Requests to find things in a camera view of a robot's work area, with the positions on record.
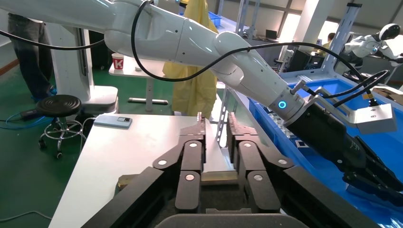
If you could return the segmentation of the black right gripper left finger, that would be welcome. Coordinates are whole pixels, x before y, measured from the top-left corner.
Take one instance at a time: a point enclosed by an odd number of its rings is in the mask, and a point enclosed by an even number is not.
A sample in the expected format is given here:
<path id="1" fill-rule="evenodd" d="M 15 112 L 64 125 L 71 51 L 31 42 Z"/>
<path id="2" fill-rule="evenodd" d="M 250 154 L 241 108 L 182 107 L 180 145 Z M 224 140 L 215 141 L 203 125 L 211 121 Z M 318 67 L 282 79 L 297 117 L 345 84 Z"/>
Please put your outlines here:
<path id="1" fill-rule="evenodd" d="M 135 175 L 83 227 L 149 228 L 172 198 L 178 212 L 199 212 L 205 154 L 205 117 L 198 113 L 197 123 L 180 130 L 173 148 Z"/>

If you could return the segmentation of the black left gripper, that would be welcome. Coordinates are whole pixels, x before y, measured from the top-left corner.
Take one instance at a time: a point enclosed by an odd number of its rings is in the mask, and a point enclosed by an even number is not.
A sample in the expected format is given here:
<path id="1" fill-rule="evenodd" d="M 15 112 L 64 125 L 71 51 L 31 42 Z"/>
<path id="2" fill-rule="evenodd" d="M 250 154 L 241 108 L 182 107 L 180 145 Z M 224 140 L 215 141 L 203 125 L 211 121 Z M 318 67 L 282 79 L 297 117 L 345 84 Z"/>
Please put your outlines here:
<path id="1" fill-rule="evenodd" d="M 287 128 L 344 174 L 350 186 L 393 205 L 403 203 L 403 183 L 363 141 L 347 133 L 346 126 L 314 103 Z"/>

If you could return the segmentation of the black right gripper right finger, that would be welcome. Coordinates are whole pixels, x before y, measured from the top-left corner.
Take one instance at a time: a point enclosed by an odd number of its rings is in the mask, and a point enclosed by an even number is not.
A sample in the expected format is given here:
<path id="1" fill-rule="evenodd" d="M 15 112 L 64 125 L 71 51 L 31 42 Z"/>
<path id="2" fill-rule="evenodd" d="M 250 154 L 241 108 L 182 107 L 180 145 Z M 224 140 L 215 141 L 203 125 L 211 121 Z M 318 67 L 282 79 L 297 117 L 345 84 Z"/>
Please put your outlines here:
<path id="1" fill-rule="evenodd" d="M 273 141 L 227 117 L 227 144 L 241 188 L 253 213 L 284 210 L 307 228 L 375 228 L 377 224 L 284 156 Z"/>

